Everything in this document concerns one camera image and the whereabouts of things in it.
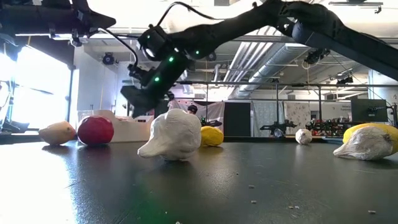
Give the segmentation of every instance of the computer monitor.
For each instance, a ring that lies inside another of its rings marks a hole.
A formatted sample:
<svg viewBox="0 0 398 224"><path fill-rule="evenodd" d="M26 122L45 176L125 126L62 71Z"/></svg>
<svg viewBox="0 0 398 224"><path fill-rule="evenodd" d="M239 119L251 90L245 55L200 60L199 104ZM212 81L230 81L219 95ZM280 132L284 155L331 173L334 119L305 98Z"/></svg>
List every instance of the computer monitor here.
<svg viewBox="0 0 398 224"><path fill-rule="evenodd" d="M352 99L353 122L388 122L385 100Z"/></svg>

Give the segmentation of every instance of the ventilation duct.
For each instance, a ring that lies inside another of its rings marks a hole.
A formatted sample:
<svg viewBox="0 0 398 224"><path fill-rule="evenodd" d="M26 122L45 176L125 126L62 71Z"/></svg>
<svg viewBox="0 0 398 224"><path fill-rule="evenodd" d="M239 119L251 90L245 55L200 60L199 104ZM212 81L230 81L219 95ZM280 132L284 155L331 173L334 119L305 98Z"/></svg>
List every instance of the ventilation duct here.
<svg viewBox="0 0 398 224"><path fill-rule="evenodd" d="M220 64L216 64L216 66L214 67L214 80L213 82L218 82L219 78L220 78Z"/></svg>
<svg viewBox="0 0 398 224"><path fill-rule="evenodd" d="M186 80L188 77L188 72L185 70L182 75L180 76L180 78L178 78L178 81L184 81ZM183 91L182 93L184 94L193 94L193 90L192 87L190 85L182 85Z"/></svg>
<svg viewBox="0 0 398 224"><path fill-rule="evenodd" d="M272 65L287 65L292 63L297 57L304 54L309 47L300 44L274 44L270 53L275 52L250 79L249 82L264 83L272 78L276 73L284 69L282 66ZM237 98L245 98L260 85L241 85L236 90Z"/></svg>

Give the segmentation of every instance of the yellow object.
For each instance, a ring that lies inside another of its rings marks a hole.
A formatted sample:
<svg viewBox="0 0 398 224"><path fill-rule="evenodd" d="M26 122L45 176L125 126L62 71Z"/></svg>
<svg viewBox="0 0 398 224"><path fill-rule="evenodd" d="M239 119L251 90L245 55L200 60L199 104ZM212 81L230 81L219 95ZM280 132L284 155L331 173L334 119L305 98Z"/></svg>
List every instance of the yellow object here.
<svg viewBox="0 0 398 224"><path fill-rule="evenodd" d="M75 129L67 121L54 123L39 130L39 136L51 146L66 143L72 140L75 134Z"/></svg>
<svg viewBox="0 0 398 224"><path fill-rule="evenodd" d="M353 126L352 128L347 129L347 131L344 133L343 143L347 143L356 130L368 126L380 128L381 130L385 131L387 134L391 135L391 140L393 145L392 153L398 152L398 129L388 124L368 123L368 124L360 124L357 126Z"/></svg>
<svg viewBox="0 0 398 224"><path fill-rule="evenodd" d="M201 128L200 146L219 146L224 141L224 134L218 128L205 126Z"/></svg>

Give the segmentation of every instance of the black cable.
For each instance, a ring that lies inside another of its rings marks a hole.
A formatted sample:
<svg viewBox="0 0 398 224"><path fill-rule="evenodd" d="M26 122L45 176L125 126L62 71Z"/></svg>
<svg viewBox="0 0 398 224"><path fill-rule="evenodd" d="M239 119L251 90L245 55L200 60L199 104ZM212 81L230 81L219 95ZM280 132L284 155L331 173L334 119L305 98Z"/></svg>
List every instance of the black cable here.
<svg viewBox="0 0 398 224"><path fill-rule="evenodd" d="M338 60L337 60L337 58L334 56L334 55L332 55L332 54L330 54L336 61L337 61L337 63L339 63L346 71L348 70L346 67L344 67ZM352 77L354 77L356 80L358 80L358 81L361 81L361 80L359 80L358 78L356 78L354 75L351 75ZM382 100L384 100L383 99L383 97L381 97L381 96L379 96L377 93L375 93L372 89L370 89L369 87L366 87L369 91L371 91L373 94L375 94L377 97L379 97L380 99L382 99Z"/></svg>
<svg viewBox="0 0 398 224"><path fill-rule="evenodd" d="M195 8L193 8L192 6L190 6L190 5L188 5L188 4L185 4L184 2L173 2L173 3L166 9L166 11L164 12L163 16L160 18L160 20L159 20L159 22L157 23L156 26L160 26L160 24L163 22L164 18L165 18L166 15L169 13L169 11L171 10L171 8L173 8L173 7L176 6L176 5L180 5L180 6L186 7L189 11L192 11L192 12L194 12L194 13L198 14L199 16L202 16L202 17L204 17L204 18L206 18L206 19L211 19L211 20L225 20L225 19L216 19L216 18L213 18L213 17L211 17L211 16L207 16L206 14L203 14L203 13L197 11L197 10L196 10Z"/></svg>
<svg viewBox="0 0 398 224"><path fill-rule="evenodd" d="M136 67L138 66L138 56L137 56L136 51L133 50L127 43L125 43L125 41L123 41L122 39L120 39L120 38L118 37L118 35L112 33L111 31L109 31L109 30L107 30L107 29L98 28L98 30L101 31L101 32L105 32L105 33L107 33L107 34L113 36L113 37L114 37L116 40L118 40L121 44L123 44L125 47L127 47L127 48L131 51L131 53L134 55L134 60L135 60L135 62L134 62L134 68L136 68Z"/></svg>

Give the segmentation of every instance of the white cardboard box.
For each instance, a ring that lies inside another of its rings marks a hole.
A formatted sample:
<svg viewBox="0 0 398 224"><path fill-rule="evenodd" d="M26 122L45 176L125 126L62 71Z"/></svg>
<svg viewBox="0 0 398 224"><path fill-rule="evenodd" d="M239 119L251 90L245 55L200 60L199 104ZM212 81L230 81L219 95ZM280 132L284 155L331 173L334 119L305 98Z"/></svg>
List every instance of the white cardboard box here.
<svg viewBox="0 0 398 224"><path fill-rule="evenodd" d="M150 125L154 120L153 116L139 116L136 119L131 117L115 117L112 111L78 111L78 123L89 115L98 115L112 121L114 135L111 142L138 142L148 141L150 136Z"/></svg>

